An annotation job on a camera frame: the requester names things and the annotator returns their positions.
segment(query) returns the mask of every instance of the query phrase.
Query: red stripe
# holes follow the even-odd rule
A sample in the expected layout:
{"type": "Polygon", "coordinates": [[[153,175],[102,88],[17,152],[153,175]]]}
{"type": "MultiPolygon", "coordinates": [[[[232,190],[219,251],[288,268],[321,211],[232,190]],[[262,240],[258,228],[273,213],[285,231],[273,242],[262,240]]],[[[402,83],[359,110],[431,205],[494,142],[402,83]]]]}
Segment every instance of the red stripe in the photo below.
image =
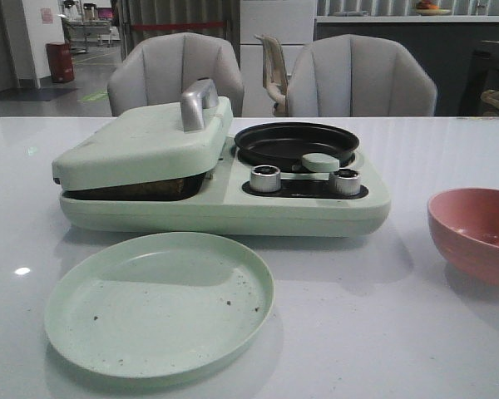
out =
{"type": "Polygon", "coordinates": [[[135,31],[183,31],[185,29],[206,29],[208,27],[225,27],[225,22],[191,22],[166,23],[164,25],[131,25],[135,31]]]}

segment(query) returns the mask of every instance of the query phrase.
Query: pink bowl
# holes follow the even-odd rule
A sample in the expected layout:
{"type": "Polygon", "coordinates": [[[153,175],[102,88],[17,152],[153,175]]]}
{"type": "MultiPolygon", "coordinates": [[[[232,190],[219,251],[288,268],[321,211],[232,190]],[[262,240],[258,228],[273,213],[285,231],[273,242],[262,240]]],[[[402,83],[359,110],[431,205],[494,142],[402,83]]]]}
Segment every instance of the pink bowl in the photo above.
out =
{"type": "Polygon", "coordinates": [[[499,285],[499,190],[455,189],[427,206],[431,237],[455,267],[499,285]]]}

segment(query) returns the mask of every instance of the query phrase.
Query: chair backrest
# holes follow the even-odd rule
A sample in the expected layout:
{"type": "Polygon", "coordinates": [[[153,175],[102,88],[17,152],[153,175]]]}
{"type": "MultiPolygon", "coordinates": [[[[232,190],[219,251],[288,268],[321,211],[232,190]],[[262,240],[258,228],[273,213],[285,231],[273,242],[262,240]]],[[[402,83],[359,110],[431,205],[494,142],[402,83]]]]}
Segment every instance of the chair backrest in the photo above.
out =
{"type": "Polygon", "coordinates": [[[306,45],[287,91],[290,116],[431,116],[436,98],[404,46],[357,35],[306,45]]]}
{"type": "Polygon", "coordinates": [[[276,102],[276,116],[286,115],[286,91],[289,84],[283,48],[276,37],[255,35],[263,45],[263,87],[276,102]]]}
{"type": "Polygon", "coordinates": [[[147,39],[136,46],[107,84],[111,112],[138,106],[177,102],[194,81],[211,78],[219,96],[231,101],[240,116],[244,86],[229,42],[196,33],[176,33],[147,39]]]}

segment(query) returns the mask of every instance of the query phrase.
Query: plate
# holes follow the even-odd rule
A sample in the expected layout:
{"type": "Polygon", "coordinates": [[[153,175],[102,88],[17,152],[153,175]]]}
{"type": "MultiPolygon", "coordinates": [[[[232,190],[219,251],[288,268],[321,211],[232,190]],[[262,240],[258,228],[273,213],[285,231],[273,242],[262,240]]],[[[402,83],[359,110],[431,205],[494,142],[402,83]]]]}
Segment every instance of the plate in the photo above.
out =
{"type": "Polygon", "coordinates": [[[419,8],[415,8],[414,11],[419,15],[447,15],[451,12],[451,10],[446,8],[438,8],[433,10],[422,10],[419,8]]]}
{"type": "Polygon", "coordinates": [[[176,383],[242,353],[273,296],[268,267],[244,245],[212,234],[153,234],[68,272],[44,323],[51,344],[79,367],[176,383]]]}

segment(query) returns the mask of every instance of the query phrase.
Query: cooking pot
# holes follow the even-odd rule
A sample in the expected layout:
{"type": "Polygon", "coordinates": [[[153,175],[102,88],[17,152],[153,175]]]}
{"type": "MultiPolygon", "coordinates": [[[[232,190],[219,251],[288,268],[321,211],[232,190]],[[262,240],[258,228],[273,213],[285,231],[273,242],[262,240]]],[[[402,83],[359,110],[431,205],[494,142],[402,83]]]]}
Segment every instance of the cooking pot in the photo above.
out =
{"type": "Polygon", "coordinates": [[[307,169],[306,155],[322,155],[321,160],[332,157],[341,166],[347,165],[358,147],[358,137],[334,126],[277,122],[244,129],[235,136],[235,144],[239,157],[252,165],[266,164],[283,172],[309,173],[321,170],[307,169]]]}

